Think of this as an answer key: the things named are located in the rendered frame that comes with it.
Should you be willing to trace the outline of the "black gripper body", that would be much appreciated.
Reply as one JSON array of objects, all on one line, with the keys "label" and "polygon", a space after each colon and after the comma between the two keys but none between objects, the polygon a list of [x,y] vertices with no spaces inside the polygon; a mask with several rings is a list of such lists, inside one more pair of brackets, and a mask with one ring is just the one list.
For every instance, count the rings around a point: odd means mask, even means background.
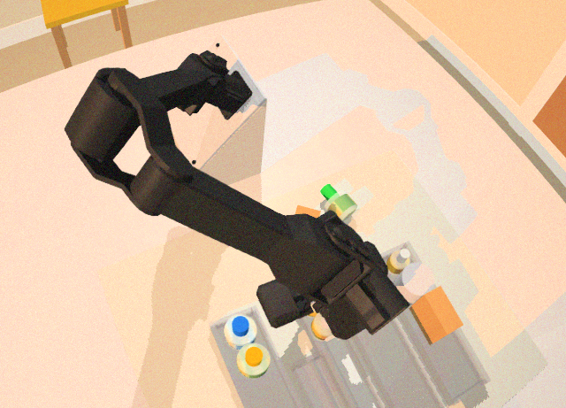
[{"label": "black gripper body", "polygon": [[[384,273],[388,275],[388,267],[375,244],[366,241],[364,246],[369,249],[370,256],[376,265],[380,266]],[[274,328],[285,326],[298,319],[300,317],[299,312],[309,308],[312,302],[312,300],[294,292],[277,280],[260,284],[256,295],[270,325]]]}]

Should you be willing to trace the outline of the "white jar with blue lid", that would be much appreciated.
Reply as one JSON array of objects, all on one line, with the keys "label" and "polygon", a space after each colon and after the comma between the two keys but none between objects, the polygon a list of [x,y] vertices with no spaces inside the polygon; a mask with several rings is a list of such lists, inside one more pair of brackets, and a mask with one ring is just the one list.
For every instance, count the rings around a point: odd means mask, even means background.
[{"label": "white jar with blue lid", "polygon": [[255,343],[256,323],[246,314],[233,315],[225,324],[225,339],[234,350],[242,349],[247,343]]}]

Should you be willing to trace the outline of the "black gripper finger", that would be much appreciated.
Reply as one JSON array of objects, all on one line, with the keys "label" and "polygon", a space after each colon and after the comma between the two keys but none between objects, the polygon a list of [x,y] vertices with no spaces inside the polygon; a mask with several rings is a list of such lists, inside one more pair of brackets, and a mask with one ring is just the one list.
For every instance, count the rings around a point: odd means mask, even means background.
[{"label": "black gripper finger", "polygon": [[[309,308],[307,308],[307,309],[305,309],[305,310],[299,312],[299,316],[300,316],[299,318],[304,317],[304,316],[308,316],[308,315],[310,315],[310,314],[312,314],[312,313],[314,313],[314,311],[313,311],[312,307],[310,306]],[[298,318],[298,319],[299,319],[299,318]]]}]

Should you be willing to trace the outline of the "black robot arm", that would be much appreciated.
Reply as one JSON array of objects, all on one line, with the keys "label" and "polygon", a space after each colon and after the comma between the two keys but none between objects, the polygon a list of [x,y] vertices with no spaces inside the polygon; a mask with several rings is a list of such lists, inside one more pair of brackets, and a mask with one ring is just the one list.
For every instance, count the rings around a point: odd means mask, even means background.
[{"label": "black robot arm", "polygon": [[[263,261],[275,280],[315,302],[333,336],[376,334],[410,304],[336,212],[275,212],[193,167],[176,146],[171,109],[190,117],[208,103],[229,120],[251,98],[241,74],[228,74],[226,65],[206,50],[176,70],[140,79],[124,67],[101,68],[64,128],[74,153],[94,179],[122,189],[139,211]],[[134,175],[114,158],[139,126],[150,155]]]}]

